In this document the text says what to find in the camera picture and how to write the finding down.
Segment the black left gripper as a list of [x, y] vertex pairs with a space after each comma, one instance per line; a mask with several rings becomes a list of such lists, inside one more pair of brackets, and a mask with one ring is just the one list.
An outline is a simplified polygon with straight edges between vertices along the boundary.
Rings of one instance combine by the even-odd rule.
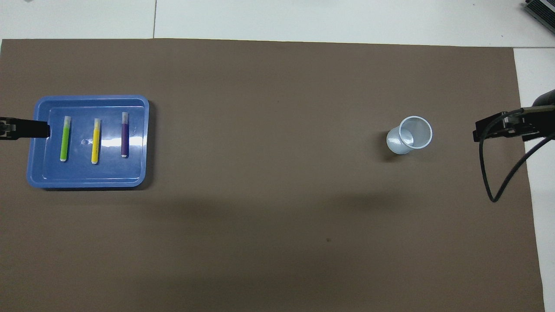
[[50, 125], [47, 122], [15, 122], [12, 118], [0, 117], [0, 140], [16, 138], [48, 138]]

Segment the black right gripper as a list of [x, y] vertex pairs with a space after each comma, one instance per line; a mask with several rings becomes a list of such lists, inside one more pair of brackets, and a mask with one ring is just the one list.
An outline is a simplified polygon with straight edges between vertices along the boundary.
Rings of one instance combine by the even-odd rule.
[[478, 143], [484, 133], [486, 139], [497, 137], [522, 137], [523, 142], [551, 135], [551, 114], [526, 114], [499, 118], [507, 112], [499, 112], [474, 123], [473, 140]]

